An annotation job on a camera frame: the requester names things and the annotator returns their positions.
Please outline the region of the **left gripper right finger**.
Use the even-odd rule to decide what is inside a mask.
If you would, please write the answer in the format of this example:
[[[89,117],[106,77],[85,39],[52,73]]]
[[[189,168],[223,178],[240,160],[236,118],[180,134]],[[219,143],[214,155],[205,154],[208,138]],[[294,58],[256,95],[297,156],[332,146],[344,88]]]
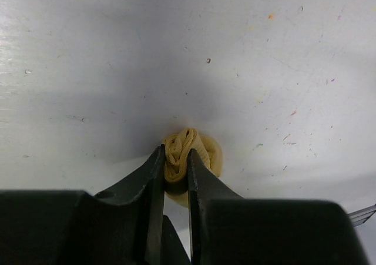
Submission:
[[[191,264],[201,264],[206,241],[205,215],[212,200],[241,199],[203,163],[197,150],[187,157]]]

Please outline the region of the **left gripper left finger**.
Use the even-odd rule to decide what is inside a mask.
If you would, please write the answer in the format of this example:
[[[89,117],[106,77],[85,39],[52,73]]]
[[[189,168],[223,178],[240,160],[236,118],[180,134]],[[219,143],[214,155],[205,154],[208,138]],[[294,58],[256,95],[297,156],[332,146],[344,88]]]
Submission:
[[[105,264],[160,264],[165,146],[135,171],[95,194],[99,257]]]

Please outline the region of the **mustard yellow sock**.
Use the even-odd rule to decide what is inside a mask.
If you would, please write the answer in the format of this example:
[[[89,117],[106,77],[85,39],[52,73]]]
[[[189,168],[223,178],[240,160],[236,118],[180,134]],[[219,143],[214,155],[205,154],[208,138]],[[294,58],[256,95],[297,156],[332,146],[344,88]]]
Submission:
[[[223,152],[212,137],[196,129],[185,128],[163,140],[165,147],[164,189],[175,203],[187,208],[187,158],[192,149],[196,150],[205,167],[219,177],[223,169]]]

